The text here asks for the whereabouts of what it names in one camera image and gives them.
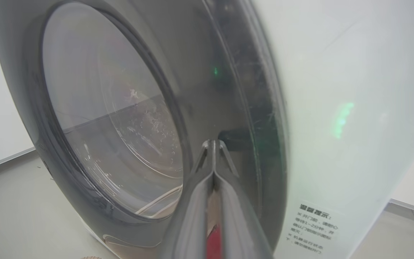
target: door glass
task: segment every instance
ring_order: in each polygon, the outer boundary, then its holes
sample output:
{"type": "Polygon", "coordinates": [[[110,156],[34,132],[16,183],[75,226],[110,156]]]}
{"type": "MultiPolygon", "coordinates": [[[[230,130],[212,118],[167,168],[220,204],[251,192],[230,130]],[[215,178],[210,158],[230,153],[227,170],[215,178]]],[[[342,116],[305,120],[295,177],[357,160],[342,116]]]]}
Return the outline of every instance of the door glass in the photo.
{"type": "Polygon", "coordinates": [[[130,41],[94,8],[68,3],[46,25],[42,62],[60,126],[100,190],[132,213],[171,214],[183,183],[179,138],[130,41]]]}

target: gray floor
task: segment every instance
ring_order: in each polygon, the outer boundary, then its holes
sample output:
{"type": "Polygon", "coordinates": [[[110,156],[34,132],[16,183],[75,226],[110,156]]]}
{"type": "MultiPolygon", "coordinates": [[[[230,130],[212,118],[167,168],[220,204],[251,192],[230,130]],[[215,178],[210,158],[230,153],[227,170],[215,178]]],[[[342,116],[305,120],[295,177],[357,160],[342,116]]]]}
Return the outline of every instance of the gray floor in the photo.
{"type": "MultiPolygon", "coordinates": [[[[0,165],[0,258],[116,259],[83,227],[36,152],[0,165]]],[[[414,259],[414,211],[388,205],[352,259],[414,259]]]]}

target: warning label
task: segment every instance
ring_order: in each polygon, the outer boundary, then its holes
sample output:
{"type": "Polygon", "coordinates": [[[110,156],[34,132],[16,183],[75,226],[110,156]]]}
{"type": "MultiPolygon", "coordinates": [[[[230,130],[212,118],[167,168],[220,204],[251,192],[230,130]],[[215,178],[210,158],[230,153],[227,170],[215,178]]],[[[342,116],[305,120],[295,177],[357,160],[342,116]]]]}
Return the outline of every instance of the warning label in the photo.
{"type": "Polygon", "coordinates": [[[307,251],[322,254],[324,247],[336,238],[339,229],[332,222],[332,216],[338,215],[302,201],[294,218],[290,219],[292,224],[286,240],[307,251]]]}

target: washing machine door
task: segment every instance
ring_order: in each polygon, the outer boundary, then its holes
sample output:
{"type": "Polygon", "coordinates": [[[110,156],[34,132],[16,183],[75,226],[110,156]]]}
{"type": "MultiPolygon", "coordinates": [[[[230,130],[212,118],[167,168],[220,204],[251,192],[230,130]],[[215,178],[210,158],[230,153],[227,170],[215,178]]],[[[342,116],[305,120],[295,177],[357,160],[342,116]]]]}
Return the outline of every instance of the washing machine door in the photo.
{"type": "MultiPolygon", "coordinates": [[[[154,258],[194,159],[227,146],[266,240],[285,207],[284,113],[239,1],[0,1],[0,61],[20,116],[87,228],[154,258]]],[[[218,224],[211,196],[206,234],[218,224]]]]}

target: tiled floor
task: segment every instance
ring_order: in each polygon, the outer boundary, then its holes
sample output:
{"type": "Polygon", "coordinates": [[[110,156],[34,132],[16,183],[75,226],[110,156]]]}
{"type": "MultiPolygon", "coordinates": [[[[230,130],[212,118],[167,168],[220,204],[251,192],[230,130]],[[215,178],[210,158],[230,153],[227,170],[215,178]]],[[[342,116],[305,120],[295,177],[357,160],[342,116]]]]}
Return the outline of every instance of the tiled floor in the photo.
{"type": "MultiPolygon", "coordinates": [[[[0,258],[116,259],[90,236],[36,152],[0,165],[0,258]]],[[[414,259],[414,211],[388,205],[352,259],[414,259]]]]}

